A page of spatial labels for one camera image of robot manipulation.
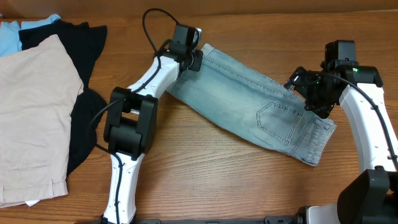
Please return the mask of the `light blue denim shorts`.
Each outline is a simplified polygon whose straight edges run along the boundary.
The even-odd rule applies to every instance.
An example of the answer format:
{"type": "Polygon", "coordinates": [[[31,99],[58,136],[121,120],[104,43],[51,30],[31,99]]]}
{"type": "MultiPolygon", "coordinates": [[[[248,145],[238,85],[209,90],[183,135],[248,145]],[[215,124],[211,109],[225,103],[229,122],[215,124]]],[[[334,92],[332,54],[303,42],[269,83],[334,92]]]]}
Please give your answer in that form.
{"type": "Polygon", "coordinates": [[[198,72],[187,70],[169,93],[206,119],[266,149],[317,166],[336,129],[305,110],[301,97],[205,44],[198,72]]]}

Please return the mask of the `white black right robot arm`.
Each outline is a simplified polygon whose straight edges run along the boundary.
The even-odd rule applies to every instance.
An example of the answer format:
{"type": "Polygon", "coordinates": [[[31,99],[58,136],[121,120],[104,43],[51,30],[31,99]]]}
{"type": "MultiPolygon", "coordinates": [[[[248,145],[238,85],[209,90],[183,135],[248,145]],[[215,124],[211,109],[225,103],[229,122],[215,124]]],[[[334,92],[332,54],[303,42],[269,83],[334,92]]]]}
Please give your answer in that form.
{"type": "Polygon", "coordinates": [[[303,207],[299,223],[397,223],[397,137],[386,111],[376,67],[360,66],[352,40],[325,46],[322,70],[298,67],[285,84],[305,98],[305,109],[327,118],[340,106],[349,121],[359,176],[337,202],[303,207]]]}

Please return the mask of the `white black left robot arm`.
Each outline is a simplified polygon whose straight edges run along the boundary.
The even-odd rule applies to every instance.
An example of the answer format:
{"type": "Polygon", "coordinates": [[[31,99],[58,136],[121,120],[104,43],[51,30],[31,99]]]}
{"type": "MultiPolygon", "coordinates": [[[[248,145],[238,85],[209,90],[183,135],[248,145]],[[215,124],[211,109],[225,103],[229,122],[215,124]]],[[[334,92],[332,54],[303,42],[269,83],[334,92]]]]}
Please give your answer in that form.
{"type": "Polygon", "coordinates": [[[134,223],[139,169],[154,142],[159,99],[184,71],[200,70],[200,38],[201,29],[177,24],[174,36],[155,51],[146,73],[127,88],[112,91],[104,109],[104,141],[111,154],[112,174],[101,223],[134,223]]]}

